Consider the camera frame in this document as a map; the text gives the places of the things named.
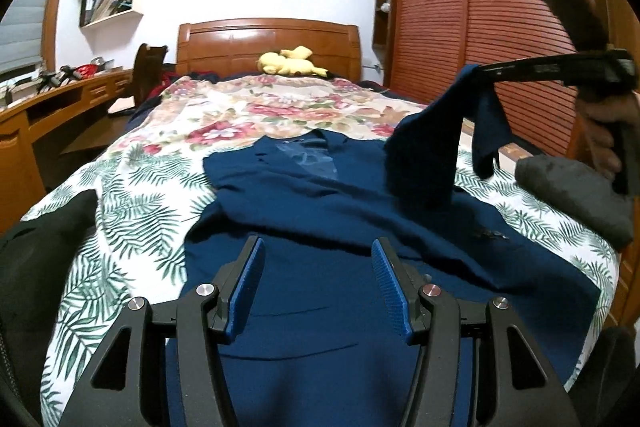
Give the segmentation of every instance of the human hand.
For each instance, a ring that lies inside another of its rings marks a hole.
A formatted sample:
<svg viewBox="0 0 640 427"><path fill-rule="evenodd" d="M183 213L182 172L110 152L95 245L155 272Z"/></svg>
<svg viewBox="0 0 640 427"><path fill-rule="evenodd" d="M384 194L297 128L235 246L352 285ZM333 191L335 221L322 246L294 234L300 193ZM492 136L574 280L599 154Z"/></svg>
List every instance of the human hand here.
<svg viewBox="0 0 640 427"><path fill-rule="evenodd" d="M622 169L622 161L613 152L613 136L603 123L625 122L635 130L640 140L640 96L635 92L610 96L601 102L575 100L575 110L584 119L593 166L609 180Z"/></svg>

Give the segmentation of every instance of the metal screw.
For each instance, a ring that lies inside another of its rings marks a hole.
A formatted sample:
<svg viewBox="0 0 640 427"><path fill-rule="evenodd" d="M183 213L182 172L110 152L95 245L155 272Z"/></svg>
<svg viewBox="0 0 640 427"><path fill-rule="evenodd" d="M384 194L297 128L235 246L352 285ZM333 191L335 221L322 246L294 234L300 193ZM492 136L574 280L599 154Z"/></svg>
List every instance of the metal screw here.
<svg viewBox="0 0 640 427"><path fill-rule="evenodd" d="M215 289L216 289L215 286L213 286L212 284L209 284L207 282L207 283L204 283L204 284L201 284L200 286L198 286L196 288L196 293L198 295L206 297L207 295L211 295Z"/></svg>
<svg viewBox="0 0 640 427"><path fill-rule="evenodd" d="M442 293L442 290L440 289L440 286L437 286L435 284L425 284L422 287L422 293L424 293L428 297L437 297Z"/></svg>
<svg viewBox="0 0 640 427"><path fill-rule="evenodd" d="M145 299L143 299L142 297L133 297L130 301L129 301L129 309L133 310L133 311L137 311L140 308L144 307L145 305Z"/></svg>
<svg viewBox="0 0 640 427"><path fill-rule="evenodd" d="M509 301L506 297L494 297L491 302L499 310L505 310L509 307Z"/></svg>

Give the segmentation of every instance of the chair backrest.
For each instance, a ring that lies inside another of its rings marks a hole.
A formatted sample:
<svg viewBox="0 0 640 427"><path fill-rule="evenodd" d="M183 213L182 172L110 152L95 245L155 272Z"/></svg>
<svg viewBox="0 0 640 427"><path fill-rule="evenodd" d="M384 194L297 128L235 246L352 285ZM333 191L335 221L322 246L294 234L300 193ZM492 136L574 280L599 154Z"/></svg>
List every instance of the chair backrest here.
<svg viewBox="0 0 640 427"><path fill-rule="evenodd" d="M138 48L131 76L131 92L136 107L146 100L154 87L160 84L162 63L167 50L167 46L152 47L148 44L142 44Z"/></svg>

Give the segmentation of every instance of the blue cloth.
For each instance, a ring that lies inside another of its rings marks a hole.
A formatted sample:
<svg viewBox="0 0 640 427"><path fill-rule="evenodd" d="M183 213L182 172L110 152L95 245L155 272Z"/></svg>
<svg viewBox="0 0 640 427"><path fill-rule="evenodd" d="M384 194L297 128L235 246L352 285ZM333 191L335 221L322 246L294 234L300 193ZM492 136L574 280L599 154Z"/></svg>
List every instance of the blue cloth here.
<svg viewBox="0 0 640 427"><path fill-rule="evenodd" d="M304 164L308 155L282 150L291 143L329 156L335 177L332 169L318 175ZM315 130L295 140L263 137L253 147L205 158L216 201L186 238L183 292L210 282L238 256L247 235L257 233L266 246L246 330L220 347L242 427L398 423L417 348L393 333L376 285L370 247L380 235L457 298L506 296L561 380L571 375L598 300L596 286L462 190L440 207L399 206L385 188L385 156L380 140ZM423 182L430 182L428 171ZM481 230L507 238L479 237ZM465 344L466 369L469 356ZM468 384L468 371L463 374ZM172 425L184 425L174 344L168 390ZM458 392L456 425L464 425L468 392Z"/></svg>
<svg viewBox="0 0 640 427"><path fill-rule="evenodd" d="M494 174L500 147L513 141L494 84L478 66L465 66L455 82L424 111L409 115L386 141L389 191L405 204L437 206L449 201L456 176L463 118L475 123L474 172Z"/></svg>

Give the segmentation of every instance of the wooden headboard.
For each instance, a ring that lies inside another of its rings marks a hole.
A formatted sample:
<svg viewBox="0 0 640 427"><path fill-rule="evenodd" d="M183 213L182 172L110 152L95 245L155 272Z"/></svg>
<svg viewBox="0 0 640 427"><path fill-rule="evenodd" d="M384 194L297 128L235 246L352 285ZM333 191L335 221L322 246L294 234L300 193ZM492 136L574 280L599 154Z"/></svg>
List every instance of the wooden headboard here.
<svg viewBox="0 0 640 427"><path fill-rule="evenodd" d="M360 80L358 27L305 19L228 19L182 24L176 72L215 71L219 76L256 71L266 52L306 46L310 60L336 76Z"/></svg>

